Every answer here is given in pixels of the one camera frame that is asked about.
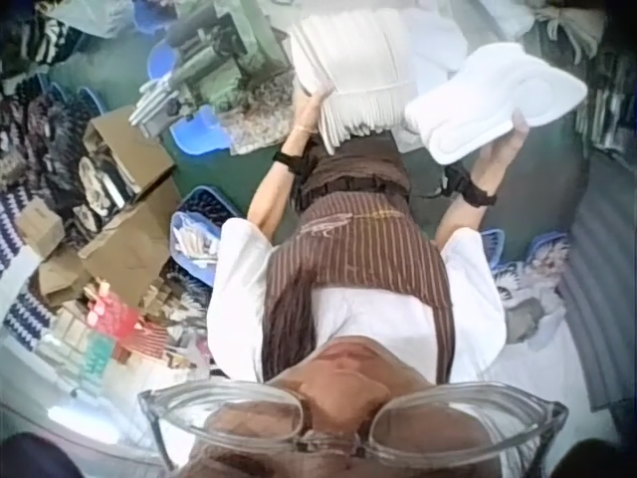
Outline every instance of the woman's arm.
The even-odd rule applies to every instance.
[[[288,156],[303,156],[313,131],[317,129],[322,102],[332,88],[322,88],[307,97],[299,88],[295,92],[295,125],[281,152]],[[275,162],[263,178],[248,208],[248,220],[272,242],[294,183],[287,166]]]
[[[281,152],[288,156],[302,156],[309,139],[307,130],[294,128]],[[283,218],[294,178],[287,166],[274,162],[250,203],[248,220],[261,229],[270,242]]]
[[[490,196],[498,191],[509,165],[522,149],[529,134],[529,126],[522,114],[516,112],[513,121],[514,132],[485,146],[471,170],[474,184]],[[438,248],[442,250],[458,229],[468,227],[477,231],[486,212],[486,206],[475,207],[467,203],[462,196],[457,197],[445,212],[436,231]]]

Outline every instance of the black strap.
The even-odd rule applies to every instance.
[[[284,152],[277,151],[275,152],[275,155],[272,158],[272,161],[280,162],[281,164],[284,164],[285,166],[288,167],[290,172],[295,176],[299,176],[303,172],[304,160],[300,156],[290,156],[288,154],[285,154]]]
[[[451,197],[453,193],[462,194],[462,197],[474,207],[493,206],[498,200],[497,195],[490,196],[480,189],[471,180],[469,171],[460,162],[445,166],[441,186],[436,196]]]

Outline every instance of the cardboard box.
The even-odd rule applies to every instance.
[[[121,176],[141,196],[170,174],[174,162],[157,140],[130,125],[132,111],[133,107],[123,107],[92,119],[84,143],[90,153],[107,146]]]
[[[38,268],[40,294],[51,307],[60,307],[84,292],[91,274],[82,265],[78,253],[67,247],[56,251]]]
[[[80,251],[85,268],[130,306],[139,306],[170,256],[170,218],[180,200],[174,181],[166,179]]]
[[[16,227],[24,242],[43,259],[49,257],[64,239],[62,218],[40,198],[27,204],[16,220]]]

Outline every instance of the sewing machine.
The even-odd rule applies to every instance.
[[[226,112],[242,93],[287,71],[290,62],[257,0],[208,0],[177,20],[166,44],[177,61],[170,73],[141,87],[129,118],[146,137],[192,119],[203,105]]]

